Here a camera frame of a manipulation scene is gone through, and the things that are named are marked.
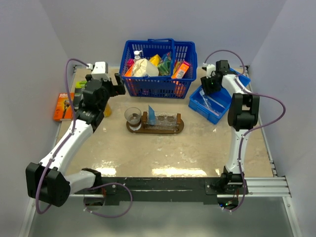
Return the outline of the clear plastic cup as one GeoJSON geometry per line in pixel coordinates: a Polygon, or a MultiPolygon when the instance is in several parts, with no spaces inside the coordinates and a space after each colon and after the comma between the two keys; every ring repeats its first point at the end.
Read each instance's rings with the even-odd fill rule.
{"type": "Polygon", "coordinates": [[[138,108],[128,108],[124,113],[124,117],[126,119],[127,127],[132,131],[136,131],[141,127],[142,113],[138,108]]]}

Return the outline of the blue toothpaste tube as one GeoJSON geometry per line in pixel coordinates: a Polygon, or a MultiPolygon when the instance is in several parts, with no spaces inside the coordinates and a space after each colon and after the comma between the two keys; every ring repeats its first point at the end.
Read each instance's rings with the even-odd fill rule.
{"type": "Polygon", "coordinates": [[[149,125],[156,124],[155,111],[153,110],[153,108],[150,105],[148,106],[148,124],[149,125]]]}

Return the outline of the clear acrylic toothbrush holder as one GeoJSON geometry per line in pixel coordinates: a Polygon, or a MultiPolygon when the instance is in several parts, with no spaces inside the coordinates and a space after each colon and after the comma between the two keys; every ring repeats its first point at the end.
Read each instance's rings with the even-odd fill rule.
{"type": "Polygon", "coordinates": [[[172,130],[177,123],[180,123],[181,119],[181,114],[179,113],[155,112],[155,116],[155,125],[148,124],[148,113],[147,118],[143,123],[146,123],[148,128],[172,130]]]}

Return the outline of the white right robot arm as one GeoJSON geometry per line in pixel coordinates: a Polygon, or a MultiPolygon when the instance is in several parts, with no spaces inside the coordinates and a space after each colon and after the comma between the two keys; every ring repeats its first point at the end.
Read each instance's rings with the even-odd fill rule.
{"type": "Polygon", "coordinates": [[[201,78],[205,94],[224,88],[232,98],[228,111],[228,125],[232,129],[229,159],[219,181],[211,185],[213,189],[231,194],[238,183],[245,184],[245,150],[251,130],[258,122],[260,99],[246,89],[227,60],[217,61],[215,65],[203,63],[202,69],[206,71],[206,76],[201,78]]]}

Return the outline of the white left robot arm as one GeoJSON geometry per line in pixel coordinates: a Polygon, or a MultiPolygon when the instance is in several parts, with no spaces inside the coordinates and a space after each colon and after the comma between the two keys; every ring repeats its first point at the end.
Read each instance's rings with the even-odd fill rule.
{"type": "Polygon", "coordinates": [[[83,143],[95,132],[104,118],[104,110],[110,97],[124,95],[121,76],[116,73],[117,84],[111,79],[94,79],[86,75],[85,88],[73,121],[57,145],[39,163],[26,167],[28,196],[57,207],[62,206],[69,195],[87,189],[96,194],[102,189],[100,172],[84,168],[66,176],[70,161],[83,143]]]}

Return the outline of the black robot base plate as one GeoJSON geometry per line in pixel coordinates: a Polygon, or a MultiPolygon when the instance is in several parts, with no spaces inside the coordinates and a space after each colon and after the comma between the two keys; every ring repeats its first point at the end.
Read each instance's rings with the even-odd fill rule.
{"type": "Polygon", "coordinates": [[[248,194],[240,180],[224,183],[219,177],[102,177],[105,204],[118,205],[121,201],[133,202],[202,202],[217,204],[225,199],[248,194]]]}

